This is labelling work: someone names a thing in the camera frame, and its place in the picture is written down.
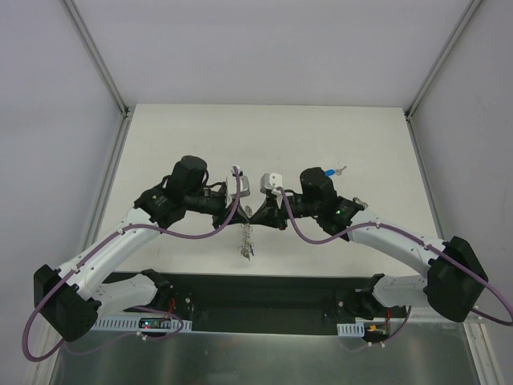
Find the aluminium frame post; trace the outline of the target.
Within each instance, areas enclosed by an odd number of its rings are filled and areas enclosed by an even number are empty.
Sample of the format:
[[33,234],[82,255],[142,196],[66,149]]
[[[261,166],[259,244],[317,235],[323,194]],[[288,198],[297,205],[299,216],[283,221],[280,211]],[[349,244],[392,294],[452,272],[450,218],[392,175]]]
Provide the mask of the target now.
[[96,70],[97,75],[107,90],[108,95],[111,97],[113,103],[115,104],[116,109],[123,118],[127,117],[130,112],[130,106],[122,97],[119,88],[115,83],[114,77],[109,71],[107,64],[105,63],[103,56],[101,55],[99,48],[97,47],[95,40],[89,31],[85,19],[81,15],[76,2],[73,0],[61,0],[59,3],[69,18],[75,33],[82,43],[83,48],[86,51],[94,69]]
[[483,0],[471,0],[467,3],[453,30],[444,42],[442,49],[427,72],[426,77],[422,81],[420,88],[409,104],[409,107],[405,110],[407,122],[412,120],[417,110],[421,107],[430,89],[434,86],[435,81],[442,73],[442,70],[448,63],[450,57],[453,55],[457,45],[462,41],[476,14],[485,3],[486,2]]

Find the right aluminium frame post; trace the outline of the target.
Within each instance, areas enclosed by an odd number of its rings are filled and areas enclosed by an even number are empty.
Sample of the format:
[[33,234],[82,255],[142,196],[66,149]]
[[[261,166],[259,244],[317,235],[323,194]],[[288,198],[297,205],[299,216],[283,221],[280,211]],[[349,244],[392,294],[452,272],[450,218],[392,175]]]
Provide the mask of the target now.
[[486,2],[483,0],[471,0],[467,3],[453,30],[444,42],[442,49],[427,72],[426,77],[422,81],[420,88],[409,104],[409,107],[405,110],[407,122],[412,120],[417,110],[421,107],[430,89],[434,86],[435,81],[442,73],[442,70],[448,63],[450,57],[453,55],[457,45],[462,41],[476,14],[485,3]]

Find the left aluminium table rail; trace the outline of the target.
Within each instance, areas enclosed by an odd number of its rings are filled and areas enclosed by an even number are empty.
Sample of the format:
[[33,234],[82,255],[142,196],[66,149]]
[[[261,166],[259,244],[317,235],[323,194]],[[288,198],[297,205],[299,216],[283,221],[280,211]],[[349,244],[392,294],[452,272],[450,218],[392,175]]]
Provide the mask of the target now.
[[[115,173],[119,165],[119,159],[123,152],[123,146],[127,138],[134,110],[135,109],[133,107],[129,108],[128,111],[122,115],[119,128],[117,129],[113,142],[109,147],[107,163],[103,169],[99,188],[86,222],[87,226],[85,228],[85,233],[83,234],[81,243],[79,244],[79,252],[92,245],[99,235],[108,198],[115,179]],[[25,384],[48,384],[51,380],[56,359],[57,355],[52,355],[49,359],[40,363],[31,363],[29,365]]]

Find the blue windowed tag key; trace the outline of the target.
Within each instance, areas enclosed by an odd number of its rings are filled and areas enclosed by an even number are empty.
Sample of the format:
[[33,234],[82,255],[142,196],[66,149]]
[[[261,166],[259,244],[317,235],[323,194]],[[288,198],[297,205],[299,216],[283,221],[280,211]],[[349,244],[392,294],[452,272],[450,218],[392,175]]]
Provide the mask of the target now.
[[369,207],[369,205],[362,201],[360,198],[358,197],[354,197],[353,198],[353,202],[356,203],[357,205],[360,205],[361,207],[363,207],[364,209],[367,209]]

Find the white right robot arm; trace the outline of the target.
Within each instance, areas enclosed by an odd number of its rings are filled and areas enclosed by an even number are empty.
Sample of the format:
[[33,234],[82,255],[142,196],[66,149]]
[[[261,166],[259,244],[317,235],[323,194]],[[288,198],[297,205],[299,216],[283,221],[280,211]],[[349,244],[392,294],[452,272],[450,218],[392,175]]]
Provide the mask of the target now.
[[338,195],[319,167],[304,170],[300,182],[301,192],[294,192],[283,187],[281,175],[264,174],[260,190],[265,201],[251,216],[251,224],[284,230],[310,217],[330,236],[376,249],[415,272],[404,277],[375,274],[343,299],[348,313],[371,320],[388,308],[419,306],[452,322],[466,320],[488,281],[466,240],[409,233],[371,212],[358,198]]

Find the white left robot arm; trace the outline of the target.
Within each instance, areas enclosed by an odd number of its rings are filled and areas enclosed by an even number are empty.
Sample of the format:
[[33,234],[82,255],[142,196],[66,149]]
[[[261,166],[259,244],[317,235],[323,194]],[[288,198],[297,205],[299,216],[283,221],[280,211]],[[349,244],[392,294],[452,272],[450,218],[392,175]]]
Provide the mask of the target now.
[[160,312],[169,303],[169,285],[153,270],[114,284],[105,283],[125,260],[188,212],[209,215],[212,237],[241,223],[240,199],[250,194],[248,177],[234,166],[226,179],[208,185],[208,166],[197,156],[183,156],[172,172],[141,193],[122,220],[77,257],[34,273],[34,308],[66,342],[82,338],[105,315],[139,305]]

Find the left aluminium frame post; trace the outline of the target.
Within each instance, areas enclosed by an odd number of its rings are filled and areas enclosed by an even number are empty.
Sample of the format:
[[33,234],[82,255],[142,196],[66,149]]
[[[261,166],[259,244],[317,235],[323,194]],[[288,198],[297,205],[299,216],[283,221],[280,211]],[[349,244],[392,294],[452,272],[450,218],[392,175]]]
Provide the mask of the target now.
[[122,97],[119,88],[115,83],[114,77],[109,71],[107,64],[105,63],[103,56],[101,55],[99,48],[97,47],[95,40],[89,31],[85,19],[81,15],[76,2],[73,0],[61,0],[59,3],[69,18],[75,33],[82,43],[83,48],[86,51],[94,69],[96,70],[97,75],[107,90],[108,95],[111,97],[113,103],[115,104],[116,109],[123,118],[127,117],[130,112],[130,106]]

